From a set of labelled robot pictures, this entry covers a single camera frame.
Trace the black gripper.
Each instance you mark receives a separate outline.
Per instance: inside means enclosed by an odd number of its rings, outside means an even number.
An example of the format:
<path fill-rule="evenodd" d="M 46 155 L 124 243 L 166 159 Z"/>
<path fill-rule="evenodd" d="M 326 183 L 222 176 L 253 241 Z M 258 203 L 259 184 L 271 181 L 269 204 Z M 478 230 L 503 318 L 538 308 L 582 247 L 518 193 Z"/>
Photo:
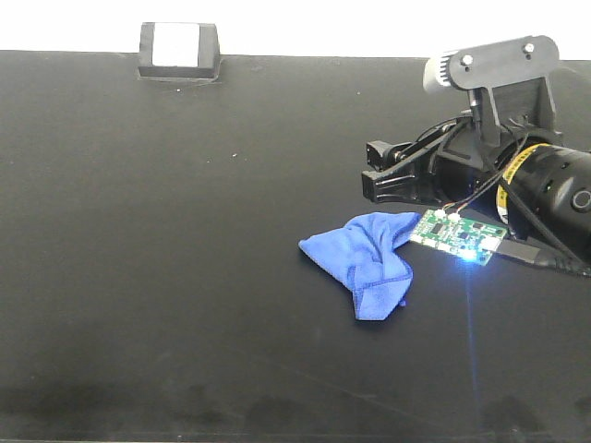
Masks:
<path fill-rule="evenodd" d="M 485 138 L 487 129 L 485 121 L 455 117 L 429 127 L 414 141 L 367 142 L 367 166 L 384 171 L 361 173 L 363 196 L 373 203 L 457 203 L 481 190 L 526 148 L 562 143 L 561 132 L 526 117 L 503 120 L 492 141 Z M 402 162 L 416 152 L 421 153 L 418 160 Z"/>

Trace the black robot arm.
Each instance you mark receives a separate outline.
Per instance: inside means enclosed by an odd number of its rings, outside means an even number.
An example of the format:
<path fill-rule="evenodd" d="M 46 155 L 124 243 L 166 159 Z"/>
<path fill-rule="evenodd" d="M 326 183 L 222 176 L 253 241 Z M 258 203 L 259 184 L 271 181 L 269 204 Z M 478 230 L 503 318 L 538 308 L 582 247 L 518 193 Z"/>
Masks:
<path fill-rule="evenodd" d="M 564 256 L 590 261 L 590 153 L 549 131 L 511 121 L 497 145 L 469 117 L 444 121 L 416 140 L 366 145 L 363 195 L 374 203 L 466 205 Z"/>

